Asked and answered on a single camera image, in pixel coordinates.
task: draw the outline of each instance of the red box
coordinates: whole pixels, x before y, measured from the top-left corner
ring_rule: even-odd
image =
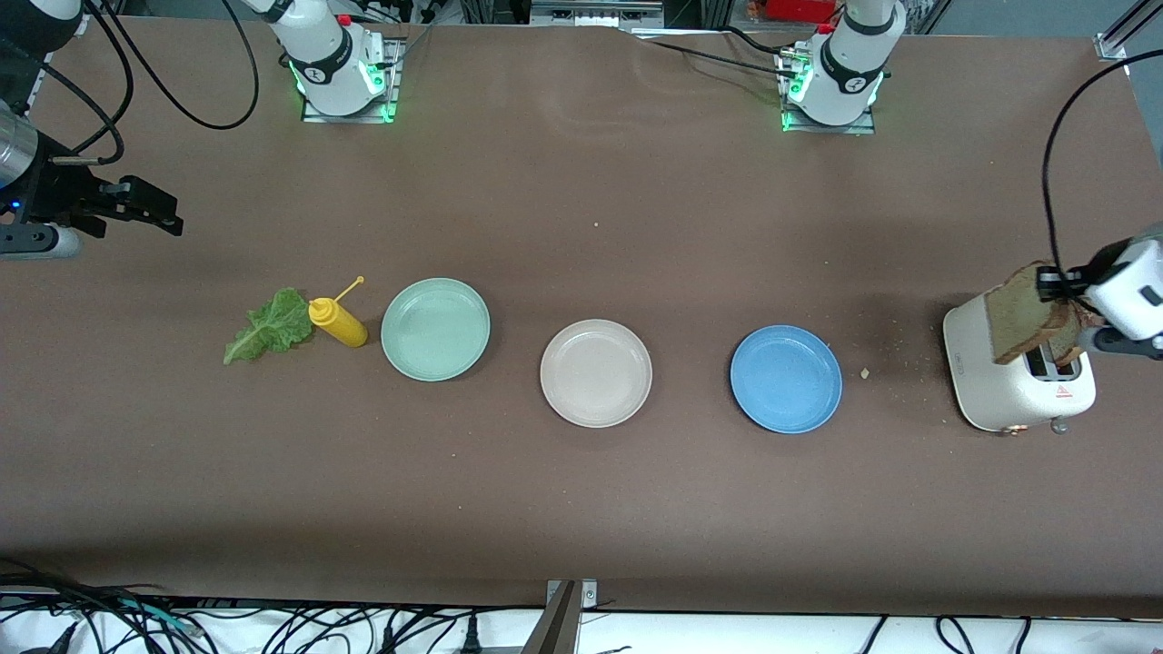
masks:
[[[828,22],[836,10],[836,0],[768,0],[766,14],[777,21],[802,23]]]

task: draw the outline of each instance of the mustard bottle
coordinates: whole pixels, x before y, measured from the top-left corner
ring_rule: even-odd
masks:
[[[351,315],[348,310],[340,306],[343,296],[359,284],[363,284],[363,276],[356,277],[356,280],[334,300],[331,298],[316,298],[311,300],[311,306],[307,307],[307,315],[311,317],[311,321],[316,327],[335,336],[349,348],[357,348],[368,342],[368,328],[364,327],[363,322],[356,320],[356,317]]]

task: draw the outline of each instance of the green lettuce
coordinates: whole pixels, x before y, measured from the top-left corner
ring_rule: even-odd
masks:
[[[248,311],[250,326],[238,332],[226,347],[222,365],[231,361],[251,361],[266,350],[287,351],[291,346],[311,335],[313,328],[307,317],[307,300],[294,289],[283,289],[258,311]]]

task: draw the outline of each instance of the gray floor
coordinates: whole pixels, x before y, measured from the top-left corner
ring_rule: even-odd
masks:
[[[1133,0],[954,0],[934,34],[1094,36],[1132,3]],[[1144,28],[1127,51],[1137,55],[1156,48],[1163,48],[1163,20]],[[1136,64],[1130,79],[1155,151],[1163,157],[1163,58]]]

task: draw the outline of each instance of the white plate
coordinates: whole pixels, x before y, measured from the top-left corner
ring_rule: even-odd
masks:
[[[558,332],[541,357],[541,390],[562,418],[599,429],[634,415],[650,394],[650,353],[626,327],[583,320]]]

